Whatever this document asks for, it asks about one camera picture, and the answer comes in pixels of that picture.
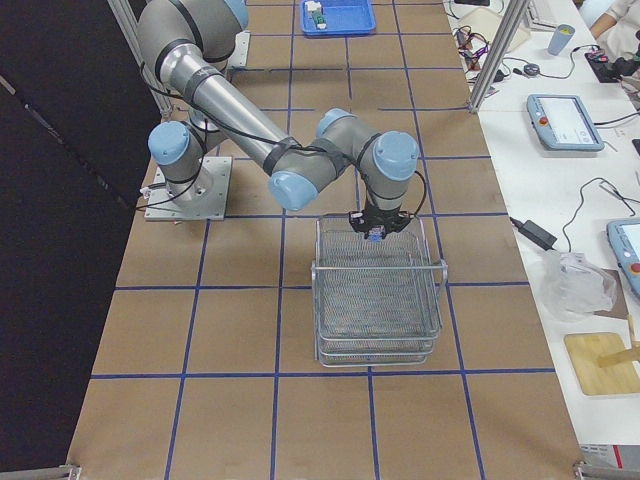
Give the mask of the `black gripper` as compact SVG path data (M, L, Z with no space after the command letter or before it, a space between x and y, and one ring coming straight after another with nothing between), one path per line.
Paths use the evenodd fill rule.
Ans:
M353 211L348 216L351 228L357 233L362 233L365 239L368 239L369 231L374 227L383 226L386 238L390 233L401 232L413 220L413 215L407 211L380 210L377 207Z

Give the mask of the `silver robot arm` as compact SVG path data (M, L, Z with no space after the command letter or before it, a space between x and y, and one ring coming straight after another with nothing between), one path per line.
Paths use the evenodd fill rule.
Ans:
M269 190L284 209L305 208L353 166L366 187L363 210L349 215L353 230L383 239L406 228L414 218L402 203L416 170L415 139L406 132L379 132L334 108L319 122L315 140L302 146L217 68L247 25L242 1L151 1L142 11L137 38L144 63L192 113L185 122L157 125L148 137L171 198L195 198L208 184L200 173L203 156L230 140L268 175Z

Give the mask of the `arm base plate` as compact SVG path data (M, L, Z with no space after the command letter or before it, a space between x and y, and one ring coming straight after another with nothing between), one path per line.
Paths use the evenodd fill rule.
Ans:
M164 174L156 168L154 183L159 188L149 191L151 208L144 207L147 221L223 220L231 178L231 157L206 156L196 183L177 200L171 199L173 190L166 189Z
M244 69L247 66L251 32L238 33L235 37L235 48L227 60L228 69Z

